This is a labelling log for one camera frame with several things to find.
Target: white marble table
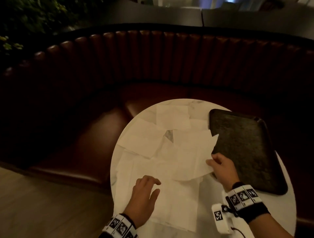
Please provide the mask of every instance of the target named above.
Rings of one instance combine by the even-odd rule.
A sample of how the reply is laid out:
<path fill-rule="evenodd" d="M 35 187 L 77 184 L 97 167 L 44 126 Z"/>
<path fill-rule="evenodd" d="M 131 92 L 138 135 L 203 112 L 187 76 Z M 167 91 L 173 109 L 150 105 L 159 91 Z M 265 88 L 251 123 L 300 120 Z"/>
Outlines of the white marble table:
<path fill-rule="evenodd" d="M 174 99 L 159 103 L 160 105 L 187 105 L 189 106 L 189 115 L 191 119 L 208 120 L 208 113 L 211 109 L 223 109 L 217 104 L 194 100 L 194 99 Z M 156 124 L 156 105 L 153 105 L 141 113 L 135 118 L 141 118 L 148 122 Z M 120 137 L 132 126 L 135 118 L 125 127 Z M 116 145 L 110 168 L 110 181 L 111 181 L 111 192 L 113 198 L 116 193 L 116 166 L 121 158 L 124 148 Z M 284 173 L 284 177 L 288 184 L 288 192 L 283 196 L 272 195 L 264 192 L 258 192 L 258 195 L 262 198 L 265 205 L 272 216 L 286 229 L 291 235 L 295 233 L 296 226 L 296 204 L 293 187 L 287 173 L 287 170 L 279 158 L 279 162 Z M 217 182 L 211 175 L 203 177 L 203 181 L 200 183 L 199 188 L 199 204 L 198 204 L 198 219 L 197 219 L 197 231 L 189 232 L 178 230 L 172 227 L 164 226 L 158 223 L 148 221 L 144 226 L 138 229 L 138 235 L 142 238 L 153 238 L 153 237 L 180 237 L 180 238 L 216 238 L 221 237 L 218 233 L 214 218 L 211 212 L 211 206 L 215 203 L 222 203 L 221 191 L 223 190 L 222 185 Z M 241 218 L 233 218 L 234 227 L 240 229 L 246 238 L 254 237 L 249 229 L 249 226 Z M 242 238 L 242 235 L 238 232 L 230 235 L 232 238 Z"/>

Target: black cable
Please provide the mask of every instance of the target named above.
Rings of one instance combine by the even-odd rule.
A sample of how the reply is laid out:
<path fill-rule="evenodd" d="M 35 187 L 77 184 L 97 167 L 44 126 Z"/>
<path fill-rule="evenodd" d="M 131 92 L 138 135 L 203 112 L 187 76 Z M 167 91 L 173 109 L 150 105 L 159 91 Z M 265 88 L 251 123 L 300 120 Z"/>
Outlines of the black cable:
<path fill-rule="evenodd" d="M 243 236 L 244 238 L 246 238 L 245 235 L 242 233 L 242 231 L 240 231 L 239 229 L 234 228 L 234 227 L 231 227 L 231 230 L 237 230 L 238 232 L 240 232 L 240 233 L 242 234 L 242 236 Z"/>

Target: channel-tufted leather backrest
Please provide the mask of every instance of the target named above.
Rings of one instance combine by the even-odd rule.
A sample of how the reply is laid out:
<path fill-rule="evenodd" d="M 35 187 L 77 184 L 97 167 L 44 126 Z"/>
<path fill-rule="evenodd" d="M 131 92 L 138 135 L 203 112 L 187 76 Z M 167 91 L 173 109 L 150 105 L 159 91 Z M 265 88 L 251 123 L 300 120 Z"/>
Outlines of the channel-tufted leather backrest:
<path fill-rule="evenodd" d="M 1 153 L 109 85 L 154 80 L 312 97 L 313 62 L 314 51 L 296 45 L 213 35 L 131 30 L 65 41 L 3 74 Z"/>

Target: baking tray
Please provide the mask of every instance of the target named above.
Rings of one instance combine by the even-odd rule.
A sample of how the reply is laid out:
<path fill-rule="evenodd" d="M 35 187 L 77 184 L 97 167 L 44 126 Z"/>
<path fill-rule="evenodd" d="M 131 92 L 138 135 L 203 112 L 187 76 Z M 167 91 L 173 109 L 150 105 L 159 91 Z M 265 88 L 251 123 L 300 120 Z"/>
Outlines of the baking tray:
<path fill-rule="evenodd" d="M 266 124 L 261 118 L 212 109 L 209 128 L 213 136 L 219 134 L 213 154 L 220 152 L 230 158 L 243 183 L 277 195 L 288 191 Z"/>

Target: wooden floor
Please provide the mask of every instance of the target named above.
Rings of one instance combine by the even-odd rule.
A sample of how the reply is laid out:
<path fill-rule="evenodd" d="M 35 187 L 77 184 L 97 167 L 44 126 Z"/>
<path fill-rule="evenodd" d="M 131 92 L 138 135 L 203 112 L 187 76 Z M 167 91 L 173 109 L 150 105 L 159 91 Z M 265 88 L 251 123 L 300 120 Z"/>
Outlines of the wooden floor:
<path fill-rule="evenodd" d="M 0 168 L 0 237 L 95 238 L 112 212 L 111 196 Z"/>

